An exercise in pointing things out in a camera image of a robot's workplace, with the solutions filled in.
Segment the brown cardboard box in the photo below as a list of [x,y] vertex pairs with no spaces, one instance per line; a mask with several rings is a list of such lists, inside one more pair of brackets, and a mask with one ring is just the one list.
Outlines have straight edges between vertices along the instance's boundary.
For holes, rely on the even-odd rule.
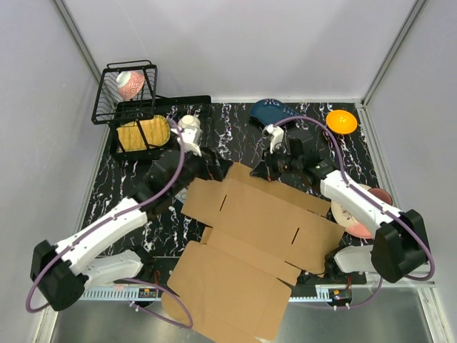
[[195,179],[182,213],[205,225],[167,282],[166,313],[215,342],[276,337],[301,272],[321,274],[344,229],[330,204],[236,163],[222,182]]

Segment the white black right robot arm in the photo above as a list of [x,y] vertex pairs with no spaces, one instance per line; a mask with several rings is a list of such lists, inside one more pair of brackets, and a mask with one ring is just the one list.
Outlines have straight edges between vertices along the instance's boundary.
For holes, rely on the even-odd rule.
[[294,174],[306,186],[342,206],[373,237],[370,245],[330,252],[324,265],[327,280],[337,284],[352,272],[375,272],[395,283],[429,260],[425,224],[418,212],[403,212],[381,201],[346,172],[321,158],[308,139],[285,139],[283,129],[272,124],[264,132],[270,146],[263,151],[251,176],[272,182],[284,174]]

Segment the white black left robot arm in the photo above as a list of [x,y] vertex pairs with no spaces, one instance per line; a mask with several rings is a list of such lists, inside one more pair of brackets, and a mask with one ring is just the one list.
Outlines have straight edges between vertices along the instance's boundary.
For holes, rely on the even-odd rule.
[[168,150],[154,162],[142,182],[111,211],[75,235],[33,250],[30,277],[55,311],[69,308],[95,282],[134,278],[148,282],[154,265],[145,252],[128,249],[98,261],[97,256],[129,232],[142,227],[167,209],[169,202],[195,179],[222,182],[233,162],[204,148],[201,154]]

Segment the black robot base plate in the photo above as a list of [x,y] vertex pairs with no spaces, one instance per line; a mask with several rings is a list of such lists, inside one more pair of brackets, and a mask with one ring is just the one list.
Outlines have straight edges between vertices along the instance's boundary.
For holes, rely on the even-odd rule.
[[[155,256],[153,257],[152,265],[146,267],[146,271],[140,272],[136,278],[148,282],[157,281],[161,286],[165,286],[178,261],[179,257]],[[351,282],[352,286],[364,285],[367,283],[367,280],[364,274],[358,273],[352,273],[346,276],[341,275],[336,279],[332,279],[328,275],[320,277],[311,273],[306,274],[305,271],[302,271],[298,276],[296,287],[317,284],[330,284],[332,287],[336,285],[346,286],[348,282]]]

